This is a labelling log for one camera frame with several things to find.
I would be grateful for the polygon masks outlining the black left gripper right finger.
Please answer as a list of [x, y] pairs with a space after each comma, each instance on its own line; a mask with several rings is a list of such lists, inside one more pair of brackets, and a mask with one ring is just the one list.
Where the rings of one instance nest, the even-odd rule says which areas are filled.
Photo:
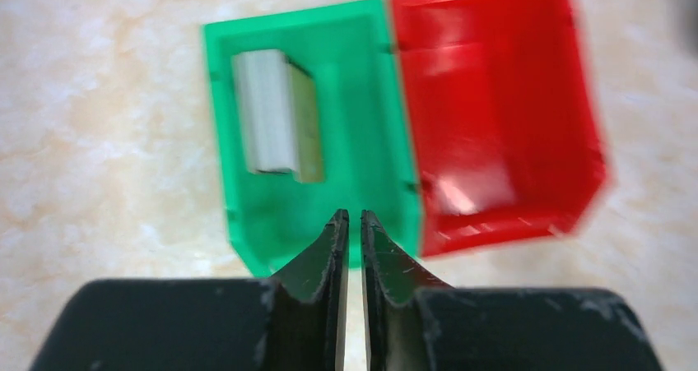
[[361, 216], [371, 370], [659, 370], [631, 307], [600, 288], [458, 288]]

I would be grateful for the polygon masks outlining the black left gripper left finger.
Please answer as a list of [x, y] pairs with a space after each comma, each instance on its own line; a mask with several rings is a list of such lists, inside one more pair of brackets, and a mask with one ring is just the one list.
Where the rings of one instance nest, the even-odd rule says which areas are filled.
[[33, 370], [340, 370], [349, 216], [267, 278], [105, 279], [66, 303]]

